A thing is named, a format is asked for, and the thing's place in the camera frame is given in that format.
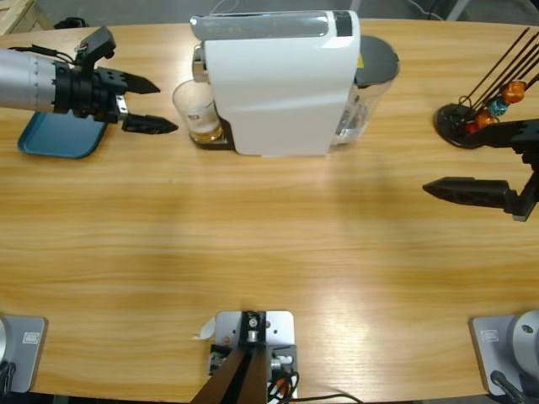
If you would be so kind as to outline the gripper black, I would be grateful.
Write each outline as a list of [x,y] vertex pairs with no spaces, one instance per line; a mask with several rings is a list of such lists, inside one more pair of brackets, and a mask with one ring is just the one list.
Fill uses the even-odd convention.
[[[55,114],[69,111],[77,118],[92,116],[95,121],[116,124],[120,112],[116,97],[125,93],[149,94],[161,90],[150,80],[114,69],[97,67],[89,75],[66,63],[54,62]],[[160,135],[174,132],[178,126],[162,117],[128,114],[121,129],[125,132]]]
[[525,222],[538,202],[538,119],[516,120],[488,125],[468,136],[480,146],[511,148],[522,155],[522,162],[531,166],[531,176],[521,194],[504,180],[485,180],[466,177],[444,177],[426,183],[422,189],[458,205],[501,209],[511,213],[514,221]]

